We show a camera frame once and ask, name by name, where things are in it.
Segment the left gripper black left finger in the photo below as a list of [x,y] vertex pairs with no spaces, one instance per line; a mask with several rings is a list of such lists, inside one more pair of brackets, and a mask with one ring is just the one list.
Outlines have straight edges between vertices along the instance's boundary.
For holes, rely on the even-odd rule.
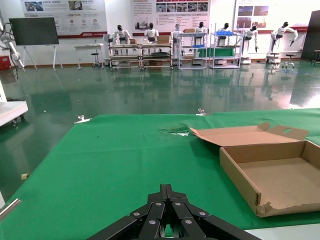
[[167,186],[161,184],[159,192],[148,195],[145,205],[90,236],[89,239],[162,240],[165,237],[166,201]]

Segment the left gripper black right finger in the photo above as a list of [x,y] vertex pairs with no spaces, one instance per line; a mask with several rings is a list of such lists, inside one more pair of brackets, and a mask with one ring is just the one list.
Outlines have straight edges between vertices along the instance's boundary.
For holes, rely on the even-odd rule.
[[239,227],[209,214],[191,204],[184,193],[175,192],[170,184],[165,185],[165,198],[171,208],[174,233],[187,240],[257,240],[258,237]]

